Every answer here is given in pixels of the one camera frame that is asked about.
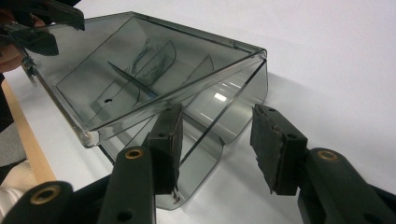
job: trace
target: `hand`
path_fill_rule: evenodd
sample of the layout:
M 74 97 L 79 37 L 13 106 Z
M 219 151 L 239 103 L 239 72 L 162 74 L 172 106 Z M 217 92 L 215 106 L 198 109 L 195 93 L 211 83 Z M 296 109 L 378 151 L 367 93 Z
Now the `hand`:
M 36 16 L 32 16 L 35 27 L 43 26 L 45 23 Z M 0 23 L 6 25 L 14 22 L 14 16 L 9 9 L 0 8 Z M 21 65 L 22 55 L 13 45 L 0 46 L 0 73 L 14 70 Z

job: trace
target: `black plastic part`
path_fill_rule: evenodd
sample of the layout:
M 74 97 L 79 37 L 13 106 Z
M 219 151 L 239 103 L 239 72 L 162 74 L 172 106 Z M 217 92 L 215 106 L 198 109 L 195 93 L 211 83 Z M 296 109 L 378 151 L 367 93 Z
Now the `black plastic part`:
M 183 140 L 182 110 L 181 104 L 165 109 L 143 143 L 152 155 L 155 194 L 170 194 L 177 189 Z
M 65 216 L 63 216 L 58 223 L 96 223 L 106 194 L 109 179 L 110 175 L 105 176 L 74 192 L 71 203 L 65 210 Z
M 129 147 L 119 153 L 98 223 L 155 223 L 150 150 Z
M 295 195 L 298 188 L 297 161 L 306 153 L 306 137 L 275 109 L 253 108 L 250 145 L 271 192 Z
M 384 202 L 390 210 L 392 210 L 393 214 L 396 216 L 396 195 L 391 194 L 387 191 L 379 189 L 375 186 L 371 186 L 373 190 L 375 190 L 376 194 L 379 198 Z
M 44 19 L 46 24 L 77 21 L 73 27 L 84 30 L 84 14 L 71 7 L 77 2 L 78 0 L 2 0 L 0 7 L 11 9 L 16 21 L 25 26 L 33 27 L 31 14 L 35 14 Z
M 396 223 L 396 216 L 341 154 L 312 149 L 304 168 L 326 213 L 321 222 L 308 215 L 308 223 Z
M 63 3 L 65 5 L 68 5 L 70 7 L 75 6 L 79 0 L 58 0 L 57 2 Z M 47 25 L 52 23 L 52 20 L 49 16 L 43 16 L 43 15 L 38 15 L 35 14 L 38 18 L 40 18 L 44 23 L 46 23 Z
M 298 162 L 298 172 L 300 194 L 297 202 L 304 224 L 324 223 L 326 213 L 306 171 L 304 161 Z
M 46 32 L 44 29 L 33 32 L 30 29 L 26 29 L 20 31 L 17 38 L 13 41 L 19 42 L 21 48 L 29 49 L 34 53 L 44 56 L 55 56 L 59 54 L 55 36 Z
M 34 187 L 20 198 L 3 223 L 57 223 L 62 218 L 72 193 L 71 185 L 62 181 L 47 182 Z

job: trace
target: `wooden table edge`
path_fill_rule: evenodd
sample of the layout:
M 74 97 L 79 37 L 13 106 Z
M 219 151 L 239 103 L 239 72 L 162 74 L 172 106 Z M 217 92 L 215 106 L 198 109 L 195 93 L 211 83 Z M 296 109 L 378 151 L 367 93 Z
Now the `wooden table edge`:
M 27 122 L 26 117 L 23 115 L 14 92 L 6 80 L 3 80 L 1 86 L 37 184 L 56 180 L 55 174 L 52 172 L 46 156 L 35 139 L 35 134 L 33 133 L 32 128 Z

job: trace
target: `white table surface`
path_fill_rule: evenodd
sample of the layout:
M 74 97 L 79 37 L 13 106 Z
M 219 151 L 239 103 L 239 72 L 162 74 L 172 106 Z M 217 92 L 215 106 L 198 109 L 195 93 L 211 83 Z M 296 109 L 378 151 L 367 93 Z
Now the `white table surface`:
M 346 156 L 372 185 L 396 194 L 395 1 L 82 0 L 86 18 L 135 11 L 268 50 L 266 104 Z M 6 73 L 55 176 L 75 189 L 111 171 L 84 149 L 39 83 Z M 295 197 L 269 194 L 249 146 L 250 125 L 204 184 L 158 223 L 301 223 Z

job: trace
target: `brass screw insert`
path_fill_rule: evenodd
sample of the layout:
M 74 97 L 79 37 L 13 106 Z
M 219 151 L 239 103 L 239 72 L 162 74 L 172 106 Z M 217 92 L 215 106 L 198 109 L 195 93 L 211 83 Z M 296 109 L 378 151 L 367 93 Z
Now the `brass screw insert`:
M 318 152 L 318 155 L 326 161 L 337 161 L 338 157 L 333 152 L 327 150 L 321 150 Z
M 60 192 L 61 192 L 61 188 L 58 185 L 47 186 L 36 192 L 30 198 L 30 203 L 39 205 L 50 202 L 52 199 L 56 198 Z
M 125 158 L 130 160 L 137 159 L 141 156 L 143 156 L 143 151 L 136 148 L 130 149 L 125 153 Z

